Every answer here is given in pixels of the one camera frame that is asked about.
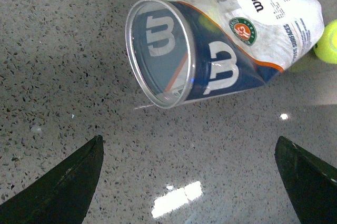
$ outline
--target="yellow tennis ball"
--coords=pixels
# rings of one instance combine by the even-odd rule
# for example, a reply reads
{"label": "yellow tennis ball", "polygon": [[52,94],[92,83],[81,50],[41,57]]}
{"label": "yellow tennis ball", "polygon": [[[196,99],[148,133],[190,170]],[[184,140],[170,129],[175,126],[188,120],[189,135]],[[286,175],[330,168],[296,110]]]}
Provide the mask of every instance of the yellow tennis ball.
{"label": "yellow tennis ball", "polygon": [[322,37],[314,46],[314,51],[320,60],[337,64],[337,20],[326,25]]}
{"label": "yellow tennis ball", "polygon": [[314,65],[315,64],[314,61],[317,61],[317,60],[318,59],[316,57],[315,57],[315,59],[313,59],[311,56],[305,55],[300,60],[298,60],[295,64],[293,64],[287,70],[287,72],[291,72],[291,73],[303,72],[303,71],[309,69],[312,65]]}
{"label": "yellow tennis ball", "polygon": [[206,29],[208,29],[209,31],[213,33],[221,32],[221,30],[217,26],[215,26],[206,16],[200,15],[198,20],[199,20],[199,23],[202,26],[204,26]]}

